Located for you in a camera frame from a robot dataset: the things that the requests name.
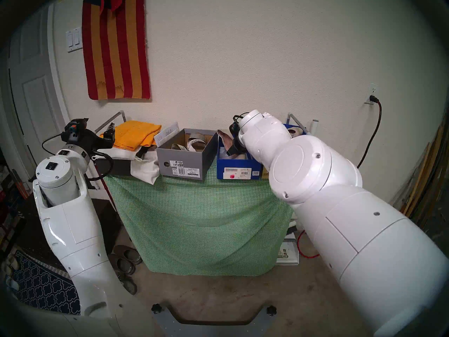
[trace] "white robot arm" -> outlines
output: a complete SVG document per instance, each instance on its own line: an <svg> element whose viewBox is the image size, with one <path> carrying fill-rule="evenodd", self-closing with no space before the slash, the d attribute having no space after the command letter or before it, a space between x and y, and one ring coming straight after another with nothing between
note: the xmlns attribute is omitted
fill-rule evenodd
<svg viewBox="0 0 449 337"><path fill-rule="evenodd" d="M248 113L238 139L269 171L315 248L374 331L393 336L430 308L449 260L408 218L362 188L357 168L317 137L291 138L269 113Z"/></svg>
<svg viewBox="0 0 449 337"><path fill-rule="evenodd" d="M90 332L105 327L106 335L152 335L150 313L122 287L107 259L83 178L101 143L85 121L69 123L61 135L67 145L36 169L41 224L73 280ZM449 277L449 260L414 223L365 191L351 162L314 136L292 139L268 113L254 110L239 126L237 141L269 170L274 194L291 205L375 336L393 336L431 307ZM79 317L67 319L84 328Z"/></svg>

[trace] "light switch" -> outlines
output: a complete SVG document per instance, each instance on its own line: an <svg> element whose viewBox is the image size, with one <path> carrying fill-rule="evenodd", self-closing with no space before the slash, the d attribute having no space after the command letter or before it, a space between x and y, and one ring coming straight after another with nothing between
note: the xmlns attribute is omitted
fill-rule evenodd
<svg viewBox="0 0 449 337"><path fill-rule="evenodd" d="M69 31L66 34L66 38L67 38L67 47L73 46L73 35L72 35L71 31Z"/></svg>
<svg viewBox="0 0 449 337"><path fill-rule="evenodd" d="M73 52L83 47L83 36L81 34L81 27L66 32L67 52Z"/></svg>
<svg viewBox="0 0 449 337"><path fill-rule="evenodd" d="M75 33L73 34L73 44L78 46L79 44L79 32L75 31Z"/></svg>

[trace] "flag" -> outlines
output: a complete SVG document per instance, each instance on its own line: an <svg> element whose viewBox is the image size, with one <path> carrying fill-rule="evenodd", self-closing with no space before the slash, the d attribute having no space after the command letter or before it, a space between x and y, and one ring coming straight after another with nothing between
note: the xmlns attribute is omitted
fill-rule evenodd
<svg viewBox="0 0 449 337"><path fill-rule="evenodd" d="M145 0L83 0L89 98L149 99Z"/></svg>

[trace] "white wall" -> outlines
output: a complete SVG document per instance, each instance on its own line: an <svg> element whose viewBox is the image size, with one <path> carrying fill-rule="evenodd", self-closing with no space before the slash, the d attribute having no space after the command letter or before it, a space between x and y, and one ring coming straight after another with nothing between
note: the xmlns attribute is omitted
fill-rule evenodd
<svg viewBox="0 0 449 337"><path fill-rule="evenodd" d="M227 129L232 115L291 111L357 164L377 122L368 84L383 104L361 167L364 187L389 201L441 121L448 57L408 0L146 0L152 101L88 98L83 51L65 31L81 26L82 0L55 6L54 40L71 117L95 128L128 118Z"/></svg>

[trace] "door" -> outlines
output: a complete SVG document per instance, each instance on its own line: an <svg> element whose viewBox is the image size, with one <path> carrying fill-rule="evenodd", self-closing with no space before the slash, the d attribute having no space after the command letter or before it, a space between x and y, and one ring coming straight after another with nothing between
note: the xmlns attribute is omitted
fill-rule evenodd
<svg viewBox="0 0 449 337"><path fill-rule="evenodd" d="M27 19L12 35L9 74L20 129L36 164L48 157L41 145L63 130L47 42L48 8ZM63 146L56 137L45 144L56 153Z"/></svg>

